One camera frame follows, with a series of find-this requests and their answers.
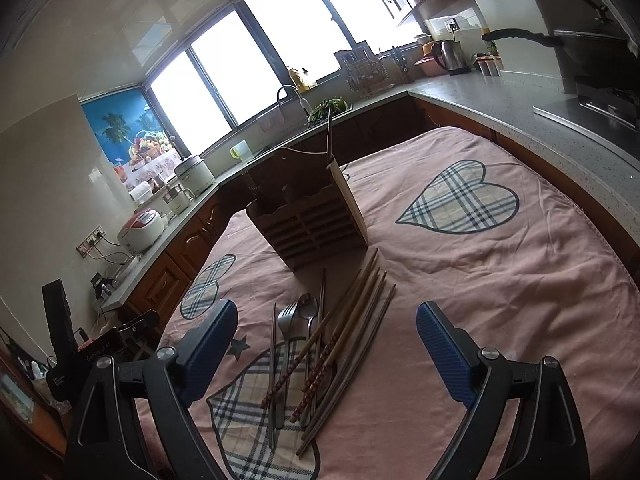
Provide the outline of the seasoning bottles tray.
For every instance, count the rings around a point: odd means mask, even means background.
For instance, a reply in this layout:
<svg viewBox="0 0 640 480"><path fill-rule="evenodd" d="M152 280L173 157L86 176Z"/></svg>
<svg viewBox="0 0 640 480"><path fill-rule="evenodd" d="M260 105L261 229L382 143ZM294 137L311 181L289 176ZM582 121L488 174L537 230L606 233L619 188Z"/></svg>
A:
<svg viewBox="0 0 640 480"><path fill-rule="evenodd" d="M473 54L472 60L477 69L485 77L500 77L503 70L502 58L496 45L489 41L484 52Z"/></svg>

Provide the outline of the pink heart-patterned tablecloth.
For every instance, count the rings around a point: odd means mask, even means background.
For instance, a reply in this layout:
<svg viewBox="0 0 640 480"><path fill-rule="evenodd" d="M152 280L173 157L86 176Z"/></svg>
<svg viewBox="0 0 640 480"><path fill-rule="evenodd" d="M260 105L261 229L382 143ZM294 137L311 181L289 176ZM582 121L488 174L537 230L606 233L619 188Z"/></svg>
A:
<svg viewBox="0 0 640 480"><path fill-rule="evenodd" d="M388 305L355 379L313 448L299 426L276 446L260 406L268 364L303 341L272 344L274 306L326 278L335 302L364 263L339 256L292 272L245 212L229 221L164 344L198 325L218 299L238 329L190 412L228 479L423 479L464 408L452 400L416 331L434 301L480 346L563 367L593 478L616 475L639 431L639 292L613 248L563 193L490 141L445 127L352 162L348 184L386 275Z"/></svg>

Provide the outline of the black stand by wall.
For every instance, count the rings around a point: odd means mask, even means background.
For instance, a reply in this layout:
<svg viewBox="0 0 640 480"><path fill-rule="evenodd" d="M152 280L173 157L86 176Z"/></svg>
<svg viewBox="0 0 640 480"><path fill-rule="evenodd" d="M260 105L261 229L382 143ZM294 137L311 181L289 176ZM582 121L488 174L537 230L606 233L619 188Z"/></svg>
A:
<svg viewBox="0 0 640 480"><path fill-rule="evenodd" d="M78 344L63 282L58 278L43 285L42 298L55 358L55 364L47 374L47 383L55 400L74 404L79 389L74 378Z"/></svg>

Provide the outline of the plain brown wooden chopstick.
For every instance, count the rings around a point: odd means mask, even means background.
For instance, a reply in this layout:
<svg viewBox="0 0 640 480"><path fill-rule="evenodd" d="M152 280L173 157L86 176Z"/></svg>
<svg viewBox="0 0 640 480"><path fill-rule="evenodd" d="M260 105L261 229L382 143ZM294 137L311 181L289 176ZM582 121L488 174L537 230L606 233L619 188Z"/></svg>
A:
<svg viewBox="0 0 640 480"><path fill-rule="evenodd" d="M334 406L338 402L338 399L346 389L350 378L352 378L352 375L355 374L355 370L357 368L356 361L359 359L359 356L363 352L364 348L364 336L366 336L369 325L372 323L373 313L378 306L378 302L380 301L380 298L382 296L385 282L386 274L383 273L378 279L378 284L376 284L375 289L372 292L372 296L370 298L368 306L364 309L362 321L358 327L356 336L352 338L352 346L349 348L349 352L346 353L346 358L344 359L343 366L340 368L336 376L333 378L332 382L329 384L329 387L326 389L326 393L322 398L322 402L319 404L317 411L314 413L314 417L311 419L308 427L303 432L303 444L300 451L298 451L298 454L303 454L306 448L308 448L309 442L314 438L316 434L318 434L321 426L328 419L329 414L331 414Z"/></svg>

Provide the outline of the chrome sink faucet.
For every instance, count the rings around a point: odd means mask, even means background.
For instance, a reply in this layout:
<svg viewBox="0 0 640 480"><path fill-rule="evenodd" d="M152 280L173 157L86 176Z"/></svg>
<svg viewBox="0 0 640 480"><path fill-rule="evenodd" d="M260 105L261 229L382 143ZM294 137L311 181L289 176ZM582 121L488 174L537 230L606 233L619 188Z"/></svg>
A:
<svg viewBox="0 0 640 480"><path fill-rule="evenodd" d="M282 84L276 94L277 107L281 108L285 103L296 101L300 109L303 111L305 118L308 119L312 107L308 100L300 93L294 84Z"/></svg>

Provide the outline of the metal dish rack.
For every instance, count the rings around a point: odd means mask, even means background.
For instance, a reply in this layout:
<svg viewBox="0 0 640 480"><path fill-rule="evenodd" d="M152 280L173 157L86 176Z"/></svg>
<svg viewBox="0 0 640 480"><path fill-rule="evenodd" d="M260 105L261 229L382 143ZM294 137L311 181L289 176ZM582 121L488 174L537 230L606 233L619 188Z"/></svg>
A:
<svg viewBox="0 0 640 480"><path fill-rule="evenodd" d="M339 50L334 56L349 87L360 96L372 96L388 87L388 73L367 41L357 42L352 50Z"/></svg>

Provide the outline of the green leafy vegetables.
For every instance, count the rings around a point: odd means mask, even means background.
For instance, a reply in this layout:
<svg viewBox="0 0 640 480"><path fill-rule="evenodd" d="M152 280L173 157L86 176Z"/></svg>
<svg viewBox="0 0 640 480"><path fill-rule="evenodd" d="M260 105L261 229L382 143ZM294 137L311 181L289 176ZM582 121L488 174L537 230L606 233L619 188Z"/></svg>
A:
<svg viewBox="0 0 640 480"><path fill-rule="evenodd" d="M346 112L348 108L348 103L342 98L324 100L311 111L307 124L311 126L321 124L328 120L329 117L335 117Z"/></svg>

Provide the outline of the white red rice cooker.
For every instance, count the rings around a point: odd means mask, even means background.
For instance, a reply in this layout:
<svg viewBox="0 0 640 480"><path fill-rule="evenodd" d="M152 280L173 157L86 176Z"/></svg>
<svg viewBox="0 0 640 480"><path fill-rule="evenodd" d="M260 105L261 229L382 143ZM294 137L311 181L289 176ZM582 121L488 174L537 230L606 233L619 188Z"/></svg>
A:
<svg viewBox="0 0 640 480"><path fill-rule="evenodd" d="M141 255L149 249L165 231L162 215L155 209L143 209L134 214L117 234L119 244L128 252Z"/></svg>

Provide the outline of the stainless steel fork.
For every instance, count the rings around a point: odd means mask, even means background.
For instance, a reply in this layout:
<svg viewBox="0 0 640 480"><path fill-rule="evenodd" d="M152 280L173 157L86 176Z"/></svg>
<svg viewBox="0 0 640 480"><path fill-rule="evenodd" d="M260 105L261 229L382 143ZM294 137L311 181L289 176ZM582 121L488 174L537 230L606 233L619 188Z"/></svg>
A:
<svg viewBox="0 0 640 480"><path fill-rule="evenodd" d="M282 370L279 379L282 379L284 373L288 369L288 355L290 354L290 336L292 333L292 324L296 315L297 304L290 304L279 315L277 319L278 329L283 337L283 356L282 356ZM284 426L285 409L286 409L286 382L283 383L281 388L276 394L274 399L273 408L273 427L275 430L280 430Z"/></svg>

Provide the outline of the large white rice cooker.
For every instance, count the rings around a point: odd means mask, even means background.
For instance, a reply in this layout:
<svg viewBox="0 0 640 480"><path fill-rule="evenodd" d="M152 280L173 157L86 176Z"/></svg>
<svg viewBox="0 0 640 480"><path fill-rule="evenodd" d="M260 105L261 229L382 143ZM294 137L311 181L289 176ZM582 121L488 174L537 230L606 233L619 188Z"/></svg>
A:
<svg viewBox="0 0 640 480"><path fill-rule="evenodd" d="M208 166L198 155L186 158L175 168L175 175L181 185L195 196L200 196L216 183Z"/></svg>

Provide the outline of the pink lidded container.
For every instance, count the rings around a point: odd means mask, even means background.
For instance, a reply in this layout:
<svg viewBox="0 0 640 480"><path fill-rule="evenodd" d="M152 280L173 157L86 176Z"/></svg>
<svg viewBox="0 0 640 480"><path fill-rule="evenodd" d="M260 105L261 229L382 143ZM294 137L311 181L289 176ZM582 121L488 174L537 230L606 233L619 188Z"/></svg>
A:
<svg viewBox="0 0 640 480"><path fill-rule="evenodd" d="M445 73L432 56L420 58L420 60L417 60L414 65L419 67L420 70L422 70L422 73L427 77L437 77Z"/></svg>

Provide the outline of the small white kettle pot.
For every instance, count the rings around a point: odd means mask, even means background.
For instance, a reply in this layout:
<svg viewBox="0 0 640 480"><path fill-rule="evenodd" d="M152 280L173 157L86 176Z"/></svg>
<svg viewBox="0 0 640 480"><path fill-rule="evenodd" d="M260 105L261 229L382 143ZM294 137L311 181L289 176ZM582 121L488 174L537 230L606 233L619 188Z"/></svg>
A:
<svg viewBox="0 0 640 480"><path fill-rule="evenodd" d="M166 190L163 200L173 214L181 214L193 202L194 195L190 190L177 183Z"/></svg>

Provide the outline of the red-dotted wooden chopstick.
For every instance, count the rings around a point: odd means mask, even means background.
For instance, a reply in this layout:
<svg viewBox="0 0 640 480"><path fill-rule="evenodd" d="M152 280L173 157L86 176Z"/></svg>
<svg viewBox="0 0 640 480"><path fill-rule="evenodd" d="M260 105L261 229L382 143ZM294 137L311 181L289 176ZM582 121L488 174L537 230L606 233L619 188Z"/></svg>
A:
<svg viewBox="0 0 640 480"><path fill-rule="evenodd" d="M363 269L359 270L356 274L356 278L352 281L352 284L349 285L349 288L344 292L343 296L341 296L341 300L337 303L336 307L331 310L321 321L321 323L317 326L317 329L310 335L307 339L306 344L303 346L303 349L300 350L299 355L292 362L288 362L288 369L284 373L282 379L278 379L271 391L268 390L265 397L262 399L262 404L260 406L262 408L268 408L268 401L276 397L277 392L281 388L284 382L288 382L291 375L293 374L296 367L299 366L300 362L303 361L304 357L310 351L311 347L316 343L317 339L320 338L324 334L324 330L326 326L328 326L332 321L334 316L337 313L343 313L346 309L346 304L352 300L352 297L356 295L356 288L364 282L364 279L371 272L373 263L375 263L376 255L378 254L378 248L375 248L374 252L372 252L371 257L369 258L367 264Z"/></svg>

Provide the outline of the stainless steel spoon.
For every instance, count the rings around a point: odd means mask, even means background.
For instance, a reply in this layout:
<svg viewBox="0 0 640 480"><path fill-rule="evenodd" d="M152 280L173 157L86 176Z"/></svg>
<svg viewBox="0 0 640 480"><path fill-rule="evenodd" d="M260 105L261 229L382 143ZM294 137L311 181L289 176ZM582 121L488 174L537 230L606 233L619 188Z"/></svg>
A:
<svg viewBox="0 0 640 480"><path fill-rule="evenodd" d="M303 329L300 333L308 339L311 335L312 323L319 311L318 299L311 292L305 292L297 301L296 314L300 318Z"/></svg>

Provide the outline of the stainless electric kettle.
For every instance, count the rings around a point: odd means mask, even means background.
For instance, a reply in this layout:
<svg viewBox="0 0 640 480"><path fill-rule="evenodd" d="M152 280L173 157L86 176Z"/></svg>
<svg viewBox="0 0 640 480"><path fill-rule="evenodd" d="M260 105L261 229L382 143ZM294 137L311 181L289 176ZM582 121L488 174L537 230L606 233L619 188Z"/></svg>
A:
<svg viewBox="0 0 640 480"><path fill-rule="evenodd" d="M446 70L450 76L466 74L471 70L459 41L451 39L435 41L431 48L431 55L437 65Z"/></svg>

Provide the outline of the tropical fruit poster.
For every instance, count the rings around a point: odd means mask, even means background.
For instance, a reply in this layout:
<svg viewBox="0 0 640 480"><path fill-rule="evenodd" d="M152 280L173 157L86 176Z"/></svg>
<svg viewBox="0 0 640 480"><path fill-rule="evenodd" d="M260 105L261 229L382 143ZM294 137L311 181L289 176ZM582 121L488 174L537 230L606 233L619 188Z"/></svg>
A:
<svg viewBox="0 0 640 480"><path fill-rule="evenodd" d="M175 175L180 155L140 89L102 96L81 109L128 191L154 180L162 186Z"/></svg>

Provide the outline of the wooden utensil holder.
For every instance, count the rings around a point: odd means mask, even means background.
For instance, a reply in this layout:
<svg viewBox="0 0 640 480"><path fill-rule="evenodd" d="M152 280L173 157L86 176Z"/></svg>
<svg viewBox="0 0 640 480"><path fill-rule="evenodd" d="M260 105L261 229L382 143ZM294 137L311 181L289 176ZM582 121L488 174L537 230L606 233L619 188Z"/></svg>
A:
<svg viewBox="0 0 640 480"><path fill-rule="evenodd" d="M362 213L332 155L279 148L256 184L246 214L291 270L369 245Z"/></svg>

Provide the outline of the gas stove top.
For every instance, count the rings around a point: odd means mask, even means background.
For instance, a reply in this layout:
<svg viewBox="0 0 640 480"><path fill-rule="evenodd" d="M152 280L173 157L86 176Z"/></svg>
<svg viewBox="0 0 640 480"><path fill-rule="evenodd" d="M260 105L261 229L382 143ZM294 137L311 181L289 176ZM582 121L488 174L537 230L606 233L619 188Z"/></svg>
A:
<svg viewBox="0 0 640 480"><path fill-rule="evenodd" d="M570 99L534 106L534 113L622 148L639 151L639 86L590 76L575 77Z"/></svg>

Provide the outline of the yellow-green plastic jug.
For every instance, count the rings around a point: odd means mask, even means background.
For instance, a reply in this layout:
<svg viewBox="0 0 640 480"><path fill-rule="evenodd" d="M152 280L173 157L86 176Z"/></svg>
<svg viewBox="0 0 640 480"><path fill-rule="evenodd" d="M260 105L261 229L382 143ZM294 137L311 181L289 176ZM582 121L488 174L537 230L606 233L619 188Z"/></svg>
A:
<svg viewBox="0 0 640 480"><path fill-rule="evenodd" d="M230 155L233 159L239 160L240 162L248 162L253 158L253 152L245 140L233 145L232 148L230 148Z"/></svg>

